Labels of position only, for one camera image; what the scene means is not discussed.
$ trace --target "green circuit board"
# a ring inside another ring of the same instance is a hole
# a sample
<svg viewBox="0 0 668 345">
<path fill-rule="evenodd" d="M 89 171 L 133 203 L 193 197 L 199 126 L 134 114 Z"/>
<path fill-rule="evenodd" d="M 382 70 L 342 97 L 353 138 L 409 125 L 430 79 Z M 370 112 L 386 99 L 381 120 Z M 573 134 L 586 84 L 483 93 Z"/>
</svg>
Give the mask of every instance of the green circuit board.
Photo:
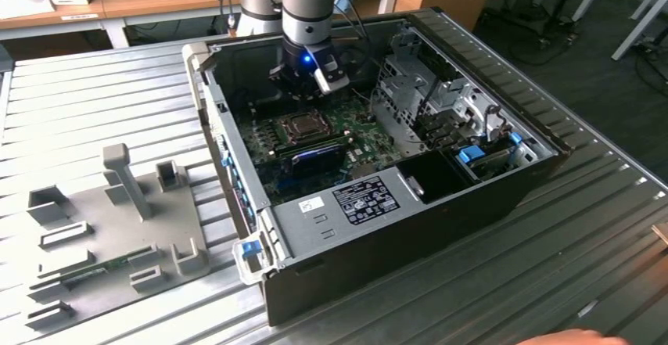
<svg viewBox="0 0 668 345">
<path fill-rule="evenodd" d="M 334 140 L 321 144 L 305 143 L 305 148 L 297 143 L 294 148 L 299 148 L 299 152 L 303 152 L 319 146 L 345 144 L 346 158 L 339 169 L 299 180 L 286 177 L 283 172 L 286 160 L 277 153 L 291 143 L 291 136 L 282 126 L 286 117 L 291 115 L 239 123 L 249 153 L 275 205 L 341 185 L 359 178 L 361 174 L 371 174 L 402 158 L 393 137 L 374 118 L 370 118 L 373 114 L 369 101 L 363 97 L 343 96 L 331 99 L 319 104 L 318 110 L 310 109 L 305 112 L 311 112 L 318 119 L 325 120 L 330 128 L 330 138 Z"/>
</svg>

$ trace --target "label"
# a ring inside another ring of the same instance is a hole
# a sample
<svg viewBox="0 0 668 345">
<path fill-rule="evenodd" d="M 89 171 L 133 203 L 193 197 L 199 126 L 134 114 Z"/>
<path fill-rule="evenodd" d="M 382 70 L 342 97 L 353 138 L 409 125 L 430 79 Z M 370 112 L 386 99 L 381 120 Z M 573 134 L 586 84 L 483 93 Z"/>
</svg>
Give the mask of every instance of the label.
<svg viewBox="0 0 668 345">
<path fill-rule="evenodd" d="M 61 17 L 63 20 L 82 20 L 82 19 L 95 19 L 99 18 L 98 14 L 82 14 L 82 15 L 69 15 Z"/>
<path fill-rule="evenodd" d="M 303 214 L 306 214 L 310 210 L 317 210 L 321 207 L 325 207 L 325 203 L 323 198 L 321 198 L 319 196 L 301 202 L 301 209 Z"/>
<path fill-rule="evenodd" d="M 334 197 L 354 225 L 361 225 L 402 208 L 381 177 L 373 177 L 334 191 Z"/>
</svg>

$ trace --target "robotic arm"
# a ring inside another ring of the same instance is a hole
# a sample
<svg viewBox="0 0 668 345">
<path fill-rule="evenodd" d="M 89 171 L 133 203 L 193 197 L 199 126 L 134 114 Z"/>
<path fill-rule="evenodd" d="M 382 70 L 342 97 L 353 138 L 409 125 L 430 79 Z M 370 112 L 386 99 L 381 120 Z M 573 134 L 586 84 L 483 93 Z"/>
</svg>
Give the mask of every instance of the robotic arm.
<svg viewBox="0 0 668 345">
<path fill-rule="evenodd" d="M 283 29 L 283 57 L 270 78 L 294 97 L 315 90 L 331 93 L 350 83 L 331 41 L 333 14 L 350 7 L 349 0 L 242 0 L 239 34 Z"/>
</svg>

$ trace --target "aluminum slotted surface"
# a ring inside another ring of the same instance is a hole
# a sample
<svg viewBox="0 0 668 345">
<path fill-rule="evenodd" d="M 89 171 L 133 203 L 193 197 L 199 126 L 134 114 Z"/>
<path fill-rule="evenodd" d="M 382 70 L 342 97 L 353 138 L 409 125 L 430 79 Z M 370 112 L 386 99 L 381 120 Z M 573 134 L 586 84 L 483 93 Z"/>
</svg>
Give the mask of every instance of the aluminum slotted surface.
<svg viewBox="0 0 668 345">
<path fill-rule="evenodd" d="M 14 125 L 3 139 L 13 143 L 0 149 L 3 336 L 27 336 L 17 315 L 21 279 L 11 273 L 21 234 L 30 231 L 30 221 L 14 214 L 18 188 L 33 180 L 58 181 L 71 192 L 102 185 L 91 175 L 95 151 L 103 141 L 125 140 L 139 160 L 134 171 L 167 157 L 189 166 L 215 272 L 45 343 L 514 344 L 574 326 L 638 344 L 668 343 L 668 257 L 651 232 L 668 216 L 666 186 L 447 18 L 431 10 L 417 15 L 577 148 L 511 216 L 293 324 L 270 328 L 262 293 L 239 281 L 230 256 L 234 226 L 195 111 L 182 102 L 186 75 L 171 63 L 181 45 L 23 62 L 13 79 L 22 78 L 21 85 L 0 103 L 3 122 Z"/>
</svg>

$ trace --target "blue tab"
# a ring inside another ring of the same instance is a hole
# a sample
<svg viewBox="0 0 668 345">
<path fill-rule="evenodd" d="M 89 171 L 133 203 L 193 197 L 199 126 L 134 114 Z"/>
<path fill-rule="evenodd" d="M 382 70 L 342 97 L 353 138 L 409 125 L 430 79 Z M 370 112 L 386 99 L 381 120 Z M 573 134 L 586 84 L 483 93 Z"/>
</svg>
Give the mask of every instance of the blue tab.
<svg viewBox="0 0 668 345">
<path fill-rule="evenodd" d="M 479 146 L 469 146 L 459 151 L 459 158 L 466 164 L 469 164 L 471 161 L 479 159 L 483 156 L 485 152 Z"/>
<path fill-rule="evenodd" d="M 517 132 L 511 133 L 511 142 L 514 142 L 515 145 L 522 143 L 522 135 L 519 135 Z"/>
<path fill-rule="evenodd" d="M 253 255 L 258 255 L 262 252 L 261 241 L 245 242 L 242 248 L 243 248 L 242 257 L 245 259 L 249 259 Z"/>
</svg>

